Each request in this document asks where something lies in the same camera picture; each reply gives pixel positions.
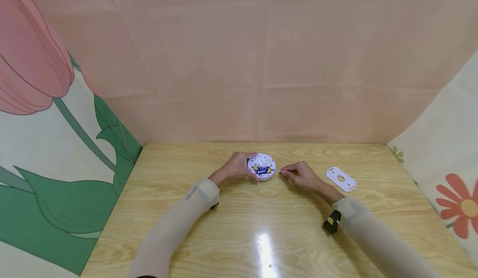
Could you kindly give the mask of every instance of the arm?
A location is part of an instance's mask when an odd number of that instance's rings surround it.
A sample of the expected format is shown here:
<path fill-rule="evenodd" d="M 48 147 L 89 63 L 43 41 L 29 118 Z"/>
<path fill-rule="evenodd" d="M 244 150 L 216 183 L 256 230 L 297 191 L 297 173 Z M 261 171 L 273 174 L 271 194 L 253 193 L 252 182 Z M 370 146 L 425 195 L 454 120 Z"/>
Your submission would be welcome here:
<path fill-rule="evenodd" d="M 342 214 L 340 227 L 387 278 L 439 278 L 440 275 L 387 225 L 353 197 L 325 183 L 306 162 L 288 165 L 281 174 L 297 186 L 317 193 Z"/>
<path fill-rule="evenodd" d="M 235 152 L 208 179 L 200 180 L 169 209 L 149 231 L 139 246 L 127 278 L 169 276 L 169 260 L 196 220 L 219 203 L 218 186 L 231 178 L 258 178 L 252 174 L 246 160 L 256 153 Z"/>

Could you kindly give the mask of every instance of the green stem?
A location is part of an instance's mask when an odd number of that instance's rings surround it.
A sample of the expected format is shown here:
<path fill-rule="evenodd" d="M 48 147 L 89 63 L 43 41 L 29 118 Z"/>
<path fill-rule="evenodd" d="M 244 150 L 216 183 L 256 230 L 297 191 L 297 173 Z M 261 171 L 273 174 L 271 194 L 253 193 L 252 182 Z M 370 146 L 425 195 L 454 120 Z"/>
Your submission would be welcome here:
<path fill-rule="evenodd" d="M 75 117 L 71 114 L 68 107 L 66 107 L 65 103 L 60 98 L 53 98 L 53 102 L 60 110 L 61 114 L 65 118 L 65 120 L 69 123 L 70 127 L 75 131 L 75 133 L 80 137 L 80 139 L 85 143 L 86 146 L 100 159 L 108 168 L 110 168 L 113 172 L 116 166 L 113 162 L 108 159 L 108 157 L 101 151 L 100 148 L 96 145 L 96 143 L 91 140 L 88 134 L 83 130 L 81 125 L 76 121 Z"/>
<path fill-rule="evenodd" d="M 34 193 L 28 182 L 21 177 L 11 173 L 7 169 L 0 166 L 0 183 L 4 183 L 9 187 Z"/>

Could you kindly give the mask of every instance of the wooden table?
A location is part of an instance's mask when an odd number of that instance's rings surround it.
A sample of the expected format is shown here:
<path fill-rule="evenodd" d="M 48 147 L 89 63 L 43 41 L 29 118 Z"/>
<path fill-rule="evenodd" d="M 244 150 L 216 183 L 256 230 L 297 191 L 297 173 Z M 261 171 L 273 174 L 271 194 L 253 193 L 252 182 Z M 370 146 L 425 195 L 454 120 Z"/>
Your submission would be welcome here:
<path fill-rule="evenodd" d="M 329 167 L 338 166 L 357 181 L 350 194 L 443 277 L 477 277 L 386 146 L 261 143 L 146 145 L 81 277 L 125 277 L 157 219 L 235 150 L 268 153 L 278 168 L 305 160 L 323 178 Z M 323 231 L 329 212 L 320 199 L 290 190 L 277 175 L 263 183 L 221 186 L 220 205 L 198 220 L 176 251 L 170 277 L 383 277 L 342 231 L 333 237 Z"/>

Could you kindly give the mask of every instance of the white mounting plate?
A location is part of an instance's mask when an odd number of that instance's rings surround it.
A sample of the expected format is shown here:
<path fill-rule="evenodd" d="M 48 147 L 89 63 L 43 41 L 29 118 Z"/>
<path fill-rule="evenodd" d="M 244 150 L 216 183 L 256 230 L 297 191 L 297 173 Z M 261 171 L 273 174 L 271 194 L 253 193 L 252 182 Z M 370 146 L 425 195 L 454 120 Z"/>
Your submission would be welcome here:
<path fill-rule="evenodd" d="M 331 167 L 327 170 L 326 176 L 333 181 L 340 189 L 350 192 L 355 189 L 356 182 L 348 174 L 343 172 L 339 167 Z M 343 177 L 344 181 L 339 181 L 337 177 Z"/>

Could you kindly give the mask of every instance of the tulip illustration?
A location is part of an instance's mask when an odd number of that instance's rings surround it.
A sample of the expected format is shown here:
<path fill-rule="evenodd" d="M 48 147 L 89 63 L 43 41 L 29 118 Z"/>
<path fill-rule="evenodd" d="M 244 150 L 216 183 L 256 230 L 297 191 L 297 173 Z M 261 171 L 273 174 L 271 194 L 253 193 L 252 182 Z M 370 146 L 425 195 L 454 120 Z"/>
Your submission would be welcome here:
<path fill-rule="evenodd" d="M 32 0 L 0 0 L 0 111 L 30 115 L 54 103 L 86 146 L 112 171 L 61 99 L 73 82 L 72 62 Z"/>

